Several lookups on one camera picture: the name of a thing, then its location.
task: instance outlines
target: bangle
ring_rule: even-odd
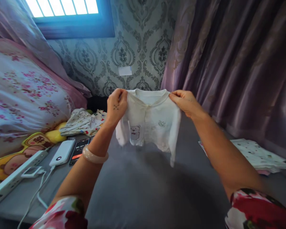
[[[83,156],[86,158],[88,161],[95,163],[95,164],[103,164],[105,161],[107,161],[109,154],[106,152],[106,155],[104,157],[99,157],[94,155],[93,153],[90,152],[88,149],[88,145],[86,145],[83,148]]]

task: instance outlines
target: charging cable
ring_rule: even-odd
[[[21,226],[21,224],[22,224],[24,218],[25,218],[26,215],[29,213],[31,204],[33,203],[33,200],[34,200],[35,196],[39,193],[39,191],[40,191],[40,189],[43,187],[43,185],[47,182],[48,178],[50,177],[50,175],[51,175],[51,173],[52,173],[52,171],[53,171],[54,169],[55,169],[55,166],[52,166],[52,167],[51,167],[51,170],[50,170],[50,172],[49,172],[49,174],[48,174],[48,176],[47,176],[47,178],[45,179],[44,182],[43,182],[43,179],[44,179],[44,176],[45,176],[46,173],[44,172],[44,174],[42,175],[41,182],[40,182],[40,186],[39,186],[38,190],[35,192],[35,194],[33,195],[32,199],[31,199],[31,201],[30,201],[30,203],[29,203],[28,209],[26,210],[24,216],[22,217],[21,221],[19,222],[17,229],[20,229],[20,226]]]
[[[43,180],[44,180],[44,176],[46,174],[46,171],[45,170],[42,170],[39,174],[43,173],[42,175],[42,178],[41,178],[41,183],[43,183]],[[45,209],[48,209],[48,205],[45,203],[45,201],[40,197],[40,191],[37,193],[37,199],[39,200],[39,202],[45,207]]]

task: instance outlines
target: purple curtain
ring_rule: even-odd
[[[286,0],[182,1],[161,88],[286,158]]]
[[[88,88],[67,75],[57,55],[36,26],[22,0],[0,0],[0,38],[7,38],[27,47],[59,77],[74,86],[86,97],[91,97]]]

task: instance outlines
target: floral sleeve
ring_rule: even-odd
[[[83,229],[87,225],[83,202],[76,197],[66,197],[53,204],[30,229]]]
[[[231,196],[226,216],[229,229],[286,229],[286,208],[277,200],[253,189],[240,189]]]

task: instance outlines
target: wall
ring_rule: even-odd
[[[93,95],[117,88],[159,90],[178,0],[111,0],[114,38],[49,40],[67,74]],[[131,76],[118,67],[132,66]]]

